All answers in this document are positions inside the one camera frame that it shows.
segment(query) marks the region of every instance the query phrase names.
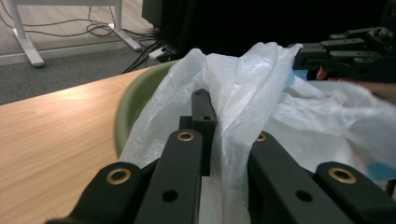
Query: trash bin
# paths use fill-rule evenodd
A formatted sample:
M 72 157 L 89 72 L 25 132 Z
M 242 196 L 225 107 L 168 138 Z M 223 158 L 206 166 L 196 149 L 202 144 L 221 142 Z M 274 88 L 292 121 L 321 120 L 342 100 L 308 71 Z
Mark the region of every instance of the trash bin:
M 114 124 L 115 145 L 117 155 L 120 156 L 134 121 L 139 117 L 146 102 L 151 98 L 168 70 L 177 61 L 162 63 L 151 67 L 137 77 L 121 96 Z

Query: plastic bag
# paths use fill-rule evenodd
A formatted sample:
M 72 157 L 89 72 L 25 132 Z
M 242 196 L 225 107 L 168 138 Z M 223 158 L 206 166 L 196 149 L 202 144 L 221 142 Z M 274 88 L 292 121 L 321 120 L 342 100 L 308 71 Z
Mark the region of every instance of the plastic bag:
M 250 223 L 247 162 L 262 130 L 312 172 L 324 161 L 340 161 L 368 174 L 367 165 L 379 162 L 395 177 L 395 106 L 356 86 L 298 78 L 291 68 L 300 47 L 258 43 L 240 58 L 192 49 L 146 104 L 120 161 L 144 167 L 158 159 L 179 117 L 191 113 L 191 93 L 204 88 L 219 124 L 210 177 L 202 183 L 200 223 Z

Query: wood tabletop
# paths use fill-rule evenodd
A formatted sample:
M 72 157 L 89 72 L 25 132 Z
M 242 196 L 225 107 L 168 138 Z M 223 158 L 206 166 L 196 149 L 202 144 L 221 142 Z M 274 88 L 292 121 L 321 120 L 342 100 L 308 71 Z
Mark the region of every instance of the wood tabletop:
M 0 106 L 0 223 L 65 217 L 115 162 L 119 100 L 146 69 Z

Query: desk frame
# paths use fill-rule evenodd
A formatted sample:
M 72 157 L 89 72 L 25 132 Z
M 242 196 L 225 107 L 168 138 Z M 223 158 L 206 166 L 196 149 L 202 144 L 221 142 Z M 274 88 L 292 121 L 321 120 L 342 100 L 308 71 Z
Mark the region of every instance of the desk frame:
M 26 56 L 29 58 L 33 67 L 44 67 L 45 62 L 41 58 L 37 49 L 33 45 L 29 36 L 23 29 L 21 15 L 18 11 L 20 5 L 30 6 L 114 6 L 115 7 L 115 23 L 110 23 L 110 27 L 123 41 L 125 41 L 134 50 L 139 51 L 142 48 L 131 37 L 129 37 L 121 29 L 121 10 L 122 0 L 8 0 L 11 15 L 14 20 L 13 33 L 20 43 Z

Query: human hand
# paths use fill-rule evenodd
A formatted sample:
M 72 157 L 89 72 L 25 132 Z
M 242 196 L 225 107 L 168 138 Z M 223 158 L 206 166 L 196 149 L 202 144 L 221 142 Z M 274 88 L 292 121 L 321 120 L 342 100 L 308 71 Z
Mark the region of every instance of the human hand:
M 320 68 L 317 73 L 317 80 L 324 80 L 326 79 L 326 77 L 327 72 L 324 69 Z M 396 83 L 368 82 L 355 80 L 348 77 L 329 77 L 328 80 L 345 81 L 360 85 L 372 92 L 373 95 L 375 95 L 376 97 L 396 105 Z

